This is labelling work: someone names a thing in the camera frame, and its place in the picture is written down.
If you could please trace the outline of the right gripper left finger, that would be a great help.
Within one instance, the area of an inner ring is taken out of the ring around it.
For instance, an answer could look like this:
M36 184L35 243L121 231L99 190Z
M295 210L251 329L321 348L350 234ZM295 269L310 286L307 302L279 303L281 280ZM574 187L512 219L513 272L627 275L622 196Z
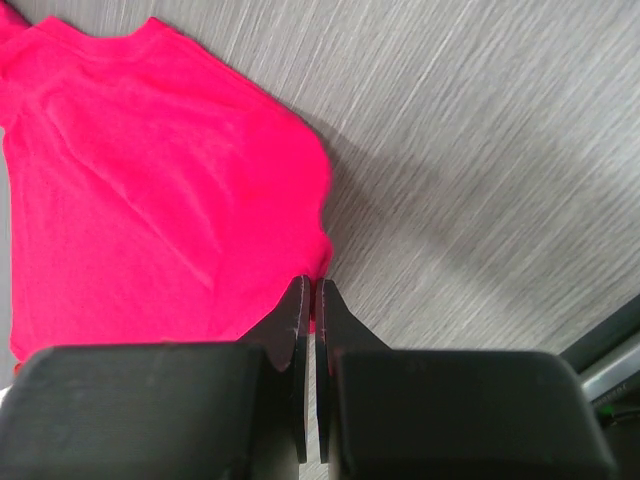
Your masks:
M295 479L311 285L234 342L49 348L1 406L5 479Z

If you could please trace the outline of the crimson t shirt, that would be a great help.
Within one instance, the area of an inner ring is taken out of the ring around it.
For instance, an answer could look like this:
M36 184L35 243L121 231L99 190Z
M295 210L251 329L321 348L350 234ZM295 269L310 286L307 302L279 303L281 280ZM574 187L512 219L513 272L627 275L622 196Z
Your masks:
M19 362L236 340L328 269L319 139L156 18L94 38L3 5L1 126Z

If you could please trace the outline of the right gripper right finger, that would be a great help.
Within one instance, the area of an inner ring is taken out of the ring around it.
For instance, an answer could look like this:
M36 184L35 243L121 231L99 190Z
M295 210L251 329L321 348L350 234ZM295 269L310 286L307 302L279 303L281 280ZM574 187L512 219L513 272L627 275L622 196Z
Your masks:
M402 350L315 295L320 458L333 479L613 479L576 374L539 351Z

